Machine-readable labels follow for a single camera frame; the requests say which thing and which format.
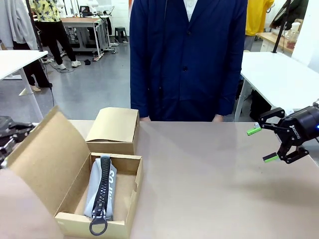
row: box flap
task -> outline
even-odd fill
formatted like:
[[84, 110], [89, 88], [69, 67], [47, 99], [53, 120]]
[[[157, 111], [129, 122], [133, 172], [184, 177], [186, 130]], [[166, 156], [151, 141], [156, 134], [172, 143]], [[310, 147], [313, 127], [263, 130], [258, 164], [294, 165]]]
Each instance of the box flap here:
[[139, 111], [125, 108], [104, 108], [96, 117], [86, 141], [109, 140], [133, 142]]
[[83, 137], [55, 107], [8, 157], [8, 167], [55, 215], [89, 155]]

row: person in yellow shirt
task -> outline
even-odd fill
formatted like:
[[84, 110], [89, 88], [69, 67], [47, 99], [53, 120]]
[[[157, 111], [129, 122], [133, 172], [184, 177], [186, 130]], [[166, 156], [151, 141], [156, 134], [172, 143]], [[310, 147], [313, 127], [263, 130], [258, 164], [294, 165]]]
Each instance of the person in yellow shirt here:
[[48, 47], [57, 63], [57, 68], [60, 70], [66, 69], [60, 55], [60, 50], [57, 41], [65, 50], [71, 60], [72, 67], [81, 65], [77, 61], [73, 49], [69, 43], [68, 36], [61, 21], [58, 8], [56, 6], [58, 0], [29, 0], [30, 7], [38, 17], [38, 28], [41, 30], [47, 39]]
[[267, 9], [275, 0], [248, 0], [246, 19], [245, 50], [250, 51], [257, 32], [263, 32]]

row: hand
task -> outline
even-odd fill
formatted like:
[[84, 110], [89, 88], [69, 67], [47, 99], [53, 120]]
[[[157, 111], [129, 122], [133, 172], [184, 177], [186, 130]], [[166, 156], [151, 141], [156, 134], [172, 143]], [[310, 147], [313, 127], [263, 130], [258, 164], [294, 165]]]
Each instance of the hand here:
[[224, 116], [215, 115], [213, 122], [224, 122]]
[[140, 118], [140, 121], [144, 121], [144, 122], [151, 122], [150, 117], [145, 117], [145, 118]]

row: gray pants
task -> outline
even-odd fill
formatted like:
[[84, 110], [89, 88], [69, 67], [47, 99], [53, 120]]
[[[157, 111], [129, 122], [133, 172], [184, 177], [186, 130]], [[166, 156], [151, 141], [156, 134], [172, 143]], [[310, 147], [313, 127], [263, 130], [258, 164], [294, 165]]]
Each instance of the gray pants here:
[[255, 36], [246, 35], [244, 50], [251, 51], [251, 48], [253, 47], [254, 40], [255, 40]]

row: gray hoodie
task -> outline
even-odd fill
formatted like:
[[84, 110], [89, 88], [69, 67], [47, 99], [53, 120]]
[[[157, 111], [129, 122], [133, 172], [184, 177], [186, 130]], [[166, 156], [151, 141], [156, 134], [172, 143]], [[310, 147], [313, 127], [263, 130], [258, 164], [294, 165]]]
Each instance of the gray hoodie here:
[[27, 43], [31, 50], [38, 50], [23, 0], [0, 0], [0, 40], [7, 48], [13, 48], [12, 41], [15, 41]]

